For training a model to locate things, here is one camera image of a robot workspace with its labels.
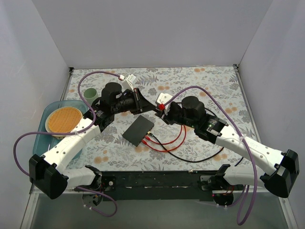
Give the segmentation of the black network switch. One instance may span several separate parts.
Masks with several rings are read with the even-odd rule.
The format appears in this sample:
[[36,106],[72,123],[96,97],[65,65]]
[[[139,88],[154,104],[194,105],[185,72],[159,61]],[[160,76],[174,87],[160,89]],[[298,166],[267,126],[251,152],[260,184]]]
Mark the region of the black network switch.
[[128,127],[128,129],[123,133],[123,138],[126,139],[129,143],[137,147],[146,134],[151,131],[154,127],[154,123],[143,117],[142,115],[138,116],[136,120]]

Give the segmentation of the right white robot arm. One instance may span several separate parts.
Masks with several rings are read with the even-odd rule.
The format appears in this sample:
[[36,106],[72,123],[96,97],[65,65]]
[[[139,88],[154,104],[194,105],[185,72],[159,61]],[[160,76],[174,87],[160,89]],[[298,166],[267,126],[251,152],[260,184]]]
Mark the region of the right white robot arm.
[[240,137],[226,121],[207,114],[205,106],[195,96],[184,98],[181,104],[172,102],[172,96],[160,93],[156,99],[156,114],[169,125],[185,125],[194,129],[202,140],[231,150],[246,159],[254,159],[252,167],[222,165],[215,175],[204,181],[205,188],[228,189],[235,185],[253,185],[287,198],[299,174],[298,154],[293,150],[282,152],[265,146],[249,137]]

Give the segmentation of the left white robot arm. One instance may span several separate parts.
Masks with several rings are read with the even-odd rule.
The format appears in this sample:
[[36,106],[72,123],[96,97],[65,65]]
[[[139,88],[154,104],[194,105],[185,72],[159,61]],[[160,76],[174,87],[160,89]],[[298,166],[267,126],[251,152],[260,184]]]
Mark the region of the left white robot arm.
[[77,186],[92,191],[100,189],[102,173],[98,169],[93,166],[67,169],[67,165],[89,141],[114,121],[116,114],[129,111],[136,115],[155,109],[155,105],[146,100],[139,89],[123,91],[118,83],[107,83],[91,107],[71,135],[43,155],[33,155],[29,160],[30,182],[50,199],[56,199],[66,189]]

